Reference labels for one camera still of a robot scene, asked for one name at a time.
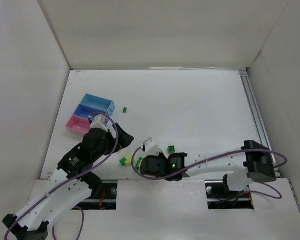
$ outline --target green block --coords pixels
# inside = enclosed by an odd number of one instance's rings
[[[142,157],[139,157],[139,159],[138,159],[138,161],[136,162],[136,165],[135,165],[135,168],[137,169],[137,170],[139,170],[139,166],[140,166],[140,164],[141,164],[141,162],[142,162]]]
[[[175,146],[168,146],[168,154],[174,154],[176,152]]]
[[[124,157],[122,158],[119,162],[121,163],[122,166],[126,165],[127,159]]]

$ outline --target green cube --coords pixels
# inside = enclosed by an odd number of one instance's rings
[[[168,154],[174,154],[176,152],[175,146],[168,146]]]
[[[119,162],[122,166],[124,166],[124,165],[126,165],[126,161],[127,161],[127,159],[124,157]]]

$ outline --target rectangular opening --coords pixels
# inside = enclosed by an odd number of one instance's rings
[[[205,181],[207,205],[209,209],[254,209],[250,194],[224,189],[223,181]]]
[[[77,206],[81,207],[83,210],[116,210],[117,193],[118,181],[107,180],[103,182],[99,193],[83,200]]]

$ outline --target blue box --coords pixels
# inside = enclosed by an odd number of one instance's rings
[[[80,104],[95,109],[95,112],[100,111],[106,113],[109,117],[112,116],[116,109],[114,101],[90,94],[86,94]]]
[[[98,112],[98,111],[100,111],[100,110],[79,104],[79,106],[74,111],[73,115],[83,118],[83,119],[88,119],[90,114]]]

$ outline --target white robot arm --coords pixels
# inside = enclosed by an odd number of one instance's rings
[[[243,147],[232,151],[239,151],[242,149],[269,150],[255,141],[248,140],[244,142]],[[246,186],[253,182],[269,183],[274,182],[277,179],[270,153],[242,153],[246,159],[246,162],[242,164],[235,163],[233,161],[233,156],[228,155],[214,161],[205,161],[194,167],[188,168],[202,160],[220,156],[226,152],[216,154],[187,154],[182,152],[173,153],[166,158],[152,138],[149,138],[143,143],[142,150],[146,156],[140,165],[140,173],[142,175],[159,178],[184,170],[180,174],[167,178],[167,181],[180,181],[182,178],[189,178],[204,173],[232,172],[223,177],[224,191],[241,192]]]
[[[125,133],[117,123],[115,125],[118,129],[118,145],[114,151],[116,153],[128,147],[134,138]],[[98,115],[90,123],[90,131],[83,137],[82,143],[63,157],[42,191],[16,214],[8,214],[3,223],[10,228],[18,218],[47,196],[11,230],[18,240],[45,240],[48,232],[64,214],[81,201],[100,192],[103,181],[89,172],[79,179],[64,185],[62,183],[91,169],[93,164],[100,157],[108,155],[114,146],[115,139],[105,126],[105,117]],[[51,190],[60,185],[62,186],[57,191],[49,195]]]

